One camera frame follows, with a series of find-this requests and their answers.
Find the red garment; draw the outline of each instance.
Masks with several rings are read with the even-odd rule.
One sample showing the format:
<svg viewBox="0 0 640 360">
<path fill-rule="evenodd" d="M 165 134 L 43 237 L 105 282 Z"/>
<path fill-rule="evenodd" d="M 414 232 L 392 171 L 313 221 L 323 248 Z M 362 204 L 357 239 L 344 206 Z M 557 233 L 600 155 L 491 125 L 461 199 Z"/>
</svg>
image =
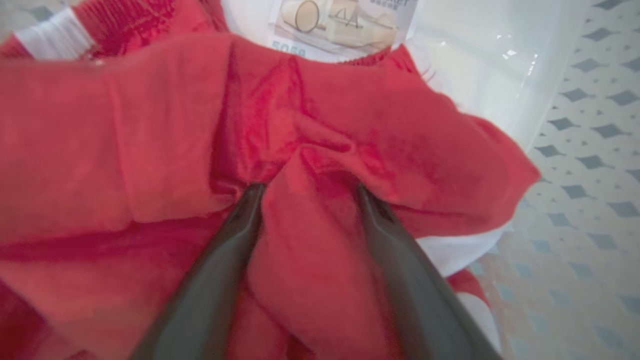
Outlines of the red garment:
<svg viewBox="0 0 640 360">
<path fill-rule="evenodd" d="M 0 358 L 126 358 L 267 183 L 229 358 L 398 359 L 355 186 L 416 237 L 456 235 L 503 224 L 539 174 L 404 48 L 366 62 L 213 33 L 102 65 L 0 61 Z"/>
</svg>

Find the printed label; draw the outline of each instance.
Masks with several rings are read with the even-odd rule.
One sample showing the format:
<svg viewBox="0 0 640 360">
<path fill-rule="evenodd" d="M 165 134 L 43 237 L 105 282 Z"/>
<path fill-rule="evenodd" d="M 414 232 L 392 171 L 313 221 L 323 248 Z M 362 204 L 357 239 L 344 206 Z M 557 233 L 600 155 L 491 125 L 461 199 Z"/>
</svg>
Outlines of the printed label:
<svg viewBox="0 0 640 360">
<path fill-rule="evenodd" d="M 275 0 L 269 45 L 319 61 L 345 61 L 401 43 L 424 0 Z"/>
</svg>

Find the red fabric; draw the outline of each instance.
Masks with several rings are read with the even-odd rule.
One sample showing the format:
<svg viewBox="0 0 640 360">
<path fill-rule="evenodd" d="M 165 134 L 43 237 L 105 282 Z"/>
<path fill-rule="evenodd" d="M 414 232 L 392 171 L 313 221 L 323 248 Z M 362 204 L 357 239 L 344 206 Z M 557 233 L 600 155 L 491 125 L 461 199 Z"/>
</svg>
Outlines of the red fabric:
<svg viewBox="0 0 640 360">
<path fill-rule="evenodd" d="M 369 60 L 210 33 L 103 65 L 0 61 L 0 357 L 126 358 L 246 186 L 267 183 L 229 358 L 398 359 L 355 186 L 416 237 L 458 235 L 507 221 L 539 174 L 404 48 Z"/>
<path fill-rule="evenodd" d="M 228 31 L 215 0 L 91 0 L 74 13 L 97 43 L 93 58 L 131 53 L 176 34 Z"/>
<path fill-rule="evenodd" d="M 20 40 L 15 35 L 9 36 L 0 44 L 0 59 L 30 58 L 31 54 L 24 48 Z"/>
<path fill-rule="evenodd" d="M 486 299 L 486 295 L 480 286 L 480 282 L 469 270 L 462 270 L 447 278 L 447 282 L 451 288 L 455 289 L 458 293 L 468 293 L 480 300 L 482 300 L 487 306 L 491 307 L 489 301 Z"/>
</svg>

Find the white elastic band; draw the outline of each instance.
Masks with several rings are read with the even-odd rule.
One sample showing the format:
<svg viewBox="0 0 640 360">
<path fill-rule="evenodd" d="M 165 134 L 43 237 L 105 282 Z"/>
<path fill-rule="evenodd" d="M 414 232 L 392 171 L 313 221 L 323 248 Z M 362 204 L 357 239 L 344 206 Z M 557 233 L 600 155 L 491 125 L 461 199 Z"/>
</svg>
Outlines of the white elastic band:
<svg viewBox="0 0 640 360">
<path fill-rule="evenodd" d="M 39 60 L 77 59 L 95 43 L 71 8 L 38 25 L 16 31 L 15 37 Z"/>
<path fill-rule="evenodd" d="M 447 277 L 466 268 L 486 254 L 510 227 L 511 222 L 508 222 L 486 233 L 466 236 L 426 236 L 418 238 L 417 241 L 440 275 Z"/>
<path fill-rule="evenodd" d="M 493 345 L 493 348 L 499 354 L 502 354 L 500 334 L 498 333 L 498 327 L 495 324 L 495 319 L 489 307 L 475 295 L 469 293 L 457 293 L 456 295 L 462 305 L 465 306 L 465 309 L 467 309 L 469 315 L 476 321 L 476 324 L 484 336 L 486 336 L 486 339 Z"/>
</svg>

